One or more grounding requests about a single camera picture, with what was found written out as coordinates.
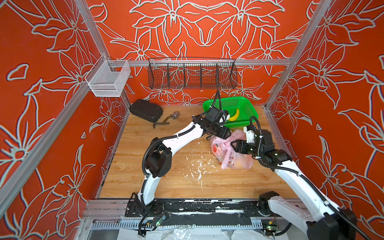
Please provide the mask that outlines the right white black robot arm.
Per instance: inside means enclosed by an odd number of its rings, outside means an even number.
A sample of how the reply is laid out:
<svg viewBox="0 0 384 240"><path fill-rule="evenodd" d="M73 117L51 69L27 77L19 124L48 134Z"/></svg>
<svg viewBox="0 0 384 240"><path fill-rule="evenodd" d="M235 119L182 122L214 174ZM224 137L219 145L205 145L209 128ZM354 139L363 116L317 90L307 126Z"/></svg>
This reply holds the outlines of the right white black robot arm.
<svg viewBox="0 0 384 240"><path fill-rule="evenodd" d="M269 191L259 196L258 211L261 215L283 217L310 240L354 240L356 235L369 239L357 226L357 217L350 209L342 209L330 200L300 171L287 152L275 149L272 134L261 128L255 116L250 118L244 132L245 140L231 142L235 152L250 155L261 166L276 173L307 208L303 211L278 193Z"/></svg>

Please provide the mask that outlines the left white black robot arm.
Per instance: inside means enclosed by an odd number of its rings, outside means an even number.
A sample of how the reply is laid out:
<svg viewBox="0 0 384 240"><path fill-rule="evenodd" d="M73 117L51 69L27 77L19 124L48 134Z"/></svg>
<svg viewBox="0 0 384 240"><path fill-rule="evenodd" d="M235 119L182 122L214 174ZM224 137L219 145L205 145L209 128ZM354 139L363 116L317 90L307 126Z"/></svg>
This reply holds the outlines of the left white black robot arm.
<svg viewBox="0 0 384 240"><path fill-rule="evenodd" d="M138 201L142 206L148 206L155 199L159 182L172 167L173 156L190 142L204 136L216 136L227 139L231 131L225 126L230 119L226 110L211 106L208 111L193 116L192 121L174 135L154 138L143 156L142 171L145 175Z"/></svg>

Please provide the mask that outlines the pink plastic bag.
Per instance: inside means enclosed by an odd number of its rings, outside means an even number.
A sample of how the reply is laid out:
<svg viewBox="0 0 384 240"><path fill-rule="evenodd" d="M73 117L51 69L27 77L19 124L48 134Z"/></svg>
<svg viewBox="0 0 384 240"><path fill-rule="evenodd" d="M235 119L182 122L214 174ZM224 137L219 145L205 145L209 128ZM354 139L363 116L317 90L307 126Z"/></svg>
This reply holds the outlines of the pink plastic bag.
<svg viewBox="0 0 384 240"><path fill-rule="evenodd" d="M246 134L242 130L235 130L226 140L217 136L210 139L211 151L219 161L221 168L246 170L250 169L254 163L251 155L244 155L235 152L231 142L236 140L246 140Z"/></svg>

